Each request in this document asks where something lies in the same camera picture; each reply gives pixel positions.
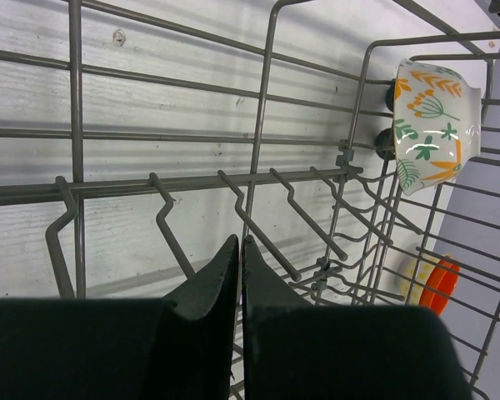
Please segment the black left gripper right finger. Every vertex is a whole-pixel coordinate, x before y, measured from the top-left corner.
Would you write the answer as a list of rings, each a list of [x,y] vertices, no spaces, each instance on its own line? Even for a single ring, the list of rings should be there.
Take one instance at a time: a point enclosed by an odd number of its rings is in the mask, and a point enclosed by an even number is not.
[[[422,307],[314,306],[242,245],[248,399],[469,399],[439,317]]]

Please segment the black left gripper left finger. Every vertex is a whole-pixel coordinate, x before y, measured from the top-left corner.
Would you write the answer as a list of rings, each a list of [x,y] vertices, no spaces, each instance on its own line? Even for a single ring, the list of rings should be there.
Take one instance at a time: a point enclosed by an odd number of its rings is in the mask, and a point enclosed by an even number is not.
[[[238,238],[164,297],[0,299],[0,399],[225,399]]]

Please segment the yellow checkered bowl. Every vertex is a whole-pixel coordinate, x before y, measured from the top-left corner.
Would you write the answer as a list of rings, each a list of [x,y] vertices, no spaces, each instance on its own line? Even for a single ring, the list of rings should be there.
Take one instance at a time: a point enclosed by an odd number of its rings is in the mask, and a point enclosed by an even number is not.
[[[400,295],[412,305],[431,307],[439,281],[441,259],[425,256],[425,261],[409,258],[398,269],[396,285]]]

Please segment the orange bowl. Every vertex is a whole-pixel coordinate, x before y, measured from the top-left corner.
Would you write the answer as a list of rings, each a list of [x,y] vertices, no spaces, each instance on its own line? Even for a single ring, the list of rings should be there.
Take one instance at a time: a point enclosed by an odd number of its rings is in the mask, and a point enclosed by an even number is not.
[[[439,259],[422,290],[419,305],[441,316],[458,284],[460,267]]]

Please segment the grey wire dish rack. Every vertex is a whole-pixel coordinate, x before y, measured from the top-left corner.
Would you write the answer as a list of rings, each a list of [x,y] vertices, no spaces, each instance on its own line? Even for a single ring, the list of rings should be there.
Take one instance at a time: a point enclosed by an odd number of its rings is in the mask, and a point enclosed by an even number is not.
[[[393,142],[404,58],[482,89],[480,154],[410,196]],[[319,307],[430,310],[396,276],[433,256],[460,267],[435,314],[484,399],[498,63],[500,28],[473,1],[0,1],[0,299],[161,298],[236,236],[225,399],[248,399],[247,237]]]

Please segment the white floral bowl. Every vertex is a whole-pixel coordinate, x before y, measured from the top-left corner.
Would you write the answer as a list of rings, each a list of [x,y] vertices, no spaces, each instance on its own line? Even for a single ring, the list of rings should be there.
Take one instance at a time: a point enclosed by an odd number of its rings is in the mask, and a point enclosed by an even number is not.
[[[393,142],[402,193],[451,181],[481,151],[482,89],[454,70],[404,58],[393,100]]]

